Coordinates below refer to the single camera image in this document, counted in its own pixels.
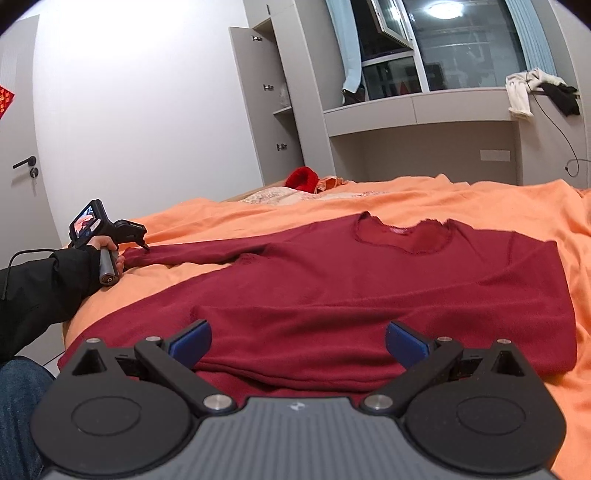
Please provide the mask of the black sleeved left forearm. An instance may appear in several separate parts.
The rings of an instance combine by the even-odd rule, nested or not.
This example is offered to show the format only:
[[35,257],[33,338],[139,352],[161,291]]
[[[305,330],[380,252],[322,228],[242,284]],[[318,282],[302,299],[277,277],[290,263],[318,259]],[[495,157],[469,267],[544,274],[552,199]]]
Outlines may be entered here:
[[96,293],[100,253],[91,246],[60,249],[48,258],[1,271],[1,362],[6,363],[52,324],[71,320]]

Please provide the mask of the person's left hand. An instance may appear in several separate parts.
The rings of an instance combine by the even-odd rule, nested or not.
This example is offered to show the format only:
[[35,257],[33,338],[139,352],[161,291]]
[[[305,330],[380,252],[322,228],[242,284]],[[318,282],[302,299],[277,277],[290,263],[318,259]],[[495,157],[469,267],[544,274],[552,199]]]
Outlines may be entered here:
[[123,258],[118,247],[108,236],[94,236],[88,243],[99,252],[99,280],[103,285],[111,285],[118,281],[123,270]]

